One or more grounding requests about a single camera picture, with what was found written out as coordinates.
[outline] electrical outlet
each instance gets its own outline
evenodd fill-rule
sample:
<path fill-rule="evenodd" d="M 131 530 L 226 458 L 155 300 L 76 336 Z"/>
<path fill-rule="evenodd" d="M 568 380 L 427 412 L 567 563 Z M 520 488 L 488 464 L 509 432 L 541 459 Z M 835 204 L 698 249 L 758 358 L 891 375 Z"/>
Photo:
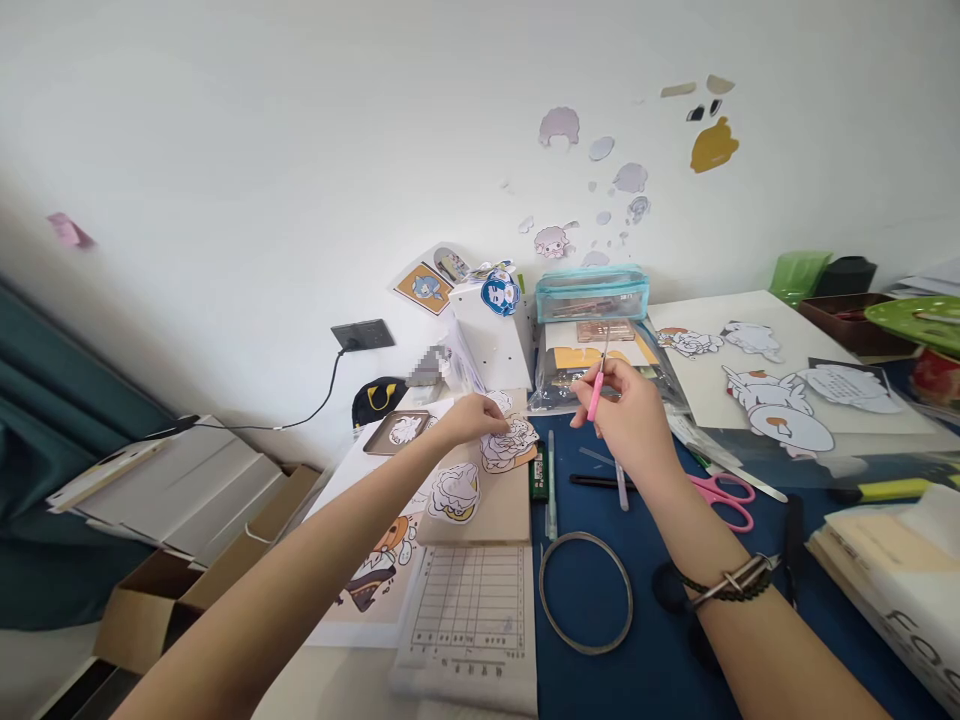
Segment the electrical outlet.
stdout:
<path fill-rule="evenodd" d="M 379 347 L 396 345 L 393 336 L 387 330 L 387 324 L 383 320 L 367 320 L 362 323 L 337 325 L 330 330 L 340 342 L 340 347 L 347 352 L 375 350 Z"/>

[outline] black cable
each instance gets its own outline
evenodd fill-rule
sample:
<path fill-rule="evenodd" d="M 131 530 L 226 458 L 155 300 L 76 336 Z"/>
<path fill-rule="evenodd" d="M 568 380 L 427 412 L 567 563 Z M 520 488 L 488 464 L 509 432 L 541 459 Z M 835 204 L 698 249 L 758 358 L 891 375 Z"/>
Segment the black cable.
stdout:
<path fill-rule="evenodd" d="M 340 358 L 343 357 L 343 354 L 347 351 L 346 348 L 337 353 L 337 359 L 333 361 L 333 374 L 330 376 L 330 389 L 327 390 L 327 396 L 323 399 L 323 402 L 320 403 L 320 407 L 314 410 L 310 417 L 300 422 L 290 423 L 289 425 L 278 425 L 277 427 L 267 427 L 265 425 L 206 425 L 204 423 L 195 423 L 193 427 L 210 427 L 214 430 L 287 430 L 297 425 L 303 425 L 313 420 L 317 413 L 323 410 L 323 406 L 327 404 L 327 400 L 330 399 L 330 396 L 333 394 L 333 383 L 337 379 L 337 365 L 340 364 Z"/>

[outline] forearm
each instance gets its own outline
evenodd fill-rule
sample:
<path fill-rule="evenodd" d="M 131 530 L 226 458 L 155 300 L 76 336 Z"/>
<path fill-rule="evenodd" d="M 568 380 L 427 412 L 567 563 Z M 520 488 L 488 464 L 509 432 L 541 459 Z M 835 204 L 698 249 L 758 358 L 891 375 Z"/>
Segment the forearm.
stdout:
<path fill-rule="evenodd" d="M 633 465 L 624 467 L 680 572 L 712 587 L 749 559 L 678 462 Z M 750 602 L 709 600 L 697 615 L 745 718 L 885 717 L 775 588 Z"/>
<path fill-rule="evenodd" d="M 201 617 L 116 717 L 242 717 L 450 450 L 424 433 L 273 548 Z M 182 684 L 176 690 L 175 680 Z"/>

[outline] power cord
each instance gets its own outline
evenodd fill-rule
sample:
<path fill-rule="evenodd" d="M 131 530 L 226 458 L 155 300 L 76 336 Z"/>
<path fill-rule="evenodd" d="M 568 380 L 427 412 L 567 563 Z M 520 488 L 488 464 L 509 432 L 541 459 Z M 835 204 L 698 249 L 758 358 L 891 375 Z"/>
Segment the power cord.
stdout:
<path fill-rule="evenodd" d="M 297 425 L 303 425 L 313 420 L 317 413 L 323 410 L 323 407 L 327 404 L 327 401 L 330 399 L 330 396 L 333 394 L 333 383 L 337 379 L 337 365 L 340 364 L 340 358 L 343 357 L 345 352 L 355 349 L 357 344 L 356 340 L 350 340 L 347 344 L 347 347 L 343 348 L 340 352 L 337 353 L 337 359 L 333 361 L 333 374 L 330 376 L 330 389 L 327 390 L 327 396 L 323 399 L 323 402 L 320 403 L 320 407 L 314 410 L 310 417 L 301 420 L 299 422 L 290 423 L 289 425 L 278 425 L 277 427 L 267 427 L 265 425 L 207 425 L 205 423 L 194 423 L 193 427 L 209 427 L 215 430 L 288 430 L 292 427 L 297 427 Z"/>

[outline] blue desk mat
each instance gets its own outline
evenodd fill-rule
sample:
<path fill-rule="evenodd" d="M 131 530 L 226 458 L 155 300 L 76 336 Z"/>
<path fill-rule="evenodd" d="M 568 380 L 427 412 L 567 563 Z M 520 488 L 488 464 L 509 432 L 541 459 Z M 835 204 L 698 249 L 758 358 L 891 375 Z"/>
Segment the blue desk mat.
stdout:
<path fill-rule="evenodd" d="M 569 426 L 571 417 L 532 418 L 544 442 L 548 430 L 555 434 L 559 534 L 591 533 L 620 557 L 633 590 L 633 623 L 616 650 L 600 656 L 581 655 L 550 627 L 537 596 L 540 717 L 739 717 L 726 683 L 703 670 L 688 650 L 690 618 L 664 612 L 653 597 L 650 576 L 669 556 L 640 495 L 629 493 L 630 511 L 625 513 L 616 489 L 570 482 L 571 474 L 615 477 L 613 467 L 580 452 L 586 447 L 612 457 L 592 426 L 574 430 Z M 687 472 L 705 476 L 679 444 L 677 452 Z M 804 500 L 805 537 L 823 525 L 824 515 L 842 507 L 822 489 L 785 492 Z M 549 546 L 544 533 L 545 507 L 538 503 L 531 509 L 534 584 L 540 572 L 541 546 L 544 552 Z M 740 536 L 744 545 L 753 552 L 781 552 L 786 505 L 758 492 L 747 508 L 756 527 Z M 816 560 L 809 555 L 806 560 L 799 580 L 800 615 L 840 661 L 893 717 L 948 717 Z M 782 572 L 777 576 L 782 590 Z M 603 645 L 623 626 L 623 581 L 613 561 L 595 545 L 574 541 L 558 548 L 550 558 L 545 585 L 554 619 L 574 640 Z"/>

